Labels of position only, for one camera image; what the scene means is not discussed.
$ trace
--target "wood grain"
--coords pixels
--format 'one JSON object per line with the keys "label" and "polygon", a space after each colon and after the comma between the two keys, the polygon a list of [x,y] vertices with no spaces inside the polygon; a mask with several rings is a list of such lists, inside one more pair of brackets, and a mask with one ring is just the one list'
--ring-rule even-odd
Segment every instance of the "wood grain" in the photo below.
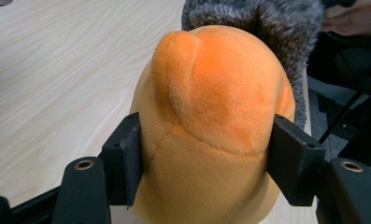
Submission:
{"label": "wood grain", "polygon": [[[169,0],[19,0],[0,7],[0,195],[11,206],[61,183],[96,156],[128,113],[157,42],[180,29]],[[140,223],[112,208],[114,220]],[[316,223],[279,199],[264,223]]]}

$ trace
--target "stuffed animal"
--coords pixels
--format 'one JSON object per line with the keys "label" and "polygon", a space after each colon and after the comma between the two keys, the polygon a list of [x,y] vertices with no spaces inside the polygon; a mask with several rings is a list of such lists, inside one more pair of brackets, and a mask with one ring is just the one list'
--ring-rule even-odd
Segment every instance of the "stuffed animal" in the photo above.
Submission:
{"label": "stuffed animal", "polygon": [[261,39],[278,57],[293,87],[295,124],[304,129],[303,72],[321,29],[320,0],[186,0],[182,29],[227,25]]}
{"label": "stuffed animal", "polygon": [[259,38],[229,26],[167,34],[136,86],[145,223],[258,223],[279,189],[266,171],[275,114],[293,120],[285,71]]}

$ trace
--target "black clamp jaw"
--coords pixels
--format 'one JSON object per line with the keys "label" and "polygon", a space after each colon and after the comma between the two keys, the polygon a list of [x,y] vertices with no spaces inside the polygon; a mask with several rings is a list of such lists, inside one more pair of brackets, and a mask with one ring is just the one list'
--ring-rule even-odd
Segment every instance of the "black clamp jaw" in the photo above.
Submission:
{"label": "black clamp jaw", "polygon": [[[142,176],[138,114],[123,119],[101,154],[69,163],[60,187],[14,208],[0,197],[0,223],[110,223],[110,205],[132,206]],[[326,149],[275,116],[267,172],[292,206],[319,199],[319,223],[371,223],[371,170]]]}

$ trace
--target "plush toy head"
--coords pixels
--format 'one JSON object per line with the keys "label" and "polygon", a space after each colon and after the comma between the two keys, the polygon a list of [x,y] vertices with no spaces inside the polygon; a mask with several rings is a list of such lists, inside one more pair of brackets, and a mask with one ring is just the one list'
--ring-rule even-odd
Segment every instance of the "plush toy head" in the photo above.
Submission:
{"label": "plush toy head", "polygon": [[266,172],[274,115],[293,120],[292,88],[272,51],[227,26],[173,32],[136,87],[146,223],[256,223],[278,187]]}

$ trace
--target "metal ring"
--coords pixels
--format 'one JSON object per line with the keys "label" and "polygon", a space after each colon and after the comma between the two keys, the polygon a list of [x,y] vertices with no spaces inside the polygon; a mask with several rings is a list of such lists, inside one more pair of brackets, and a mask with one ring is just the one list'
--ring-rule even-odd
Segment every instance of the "metal ring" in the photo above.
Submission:
{"label": "metal ring", "polygon": [[364,170],[363,167],[351,161],[342,161],[340,162],[340,165],[344,167],[345,169],[350,170],[352,172],[356,172],[356,173],[361,173]]}
{"label": "metal ring", "polygon": [[91,168],[92,166],[94,165],[94,161],[79,161],[76,165],[75,165],[75,169],[76,170],[87,170],[89,168]]}

